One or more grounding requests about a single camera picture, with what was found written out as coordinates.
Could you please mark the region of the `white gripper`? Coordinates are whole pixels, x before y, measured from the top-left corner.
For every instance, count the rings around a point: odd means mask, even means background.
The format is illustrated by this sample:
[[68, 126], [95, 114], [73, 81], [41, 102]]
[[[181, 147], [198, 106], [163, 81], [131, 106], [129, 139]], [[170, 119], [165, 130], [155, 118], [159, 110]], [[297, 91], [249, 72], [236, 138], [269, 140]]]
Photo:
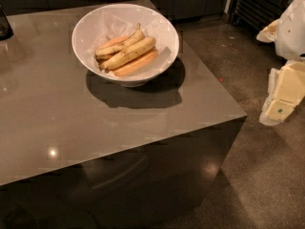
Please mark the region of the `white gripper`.
[[282, 123], [305, 97], [305, 0], [294, 0], [256, 39], [275, 42], [276, 54], [288, 61], [280, 70], [271, 69], [268, 97], [259, 122], [266, 126]]

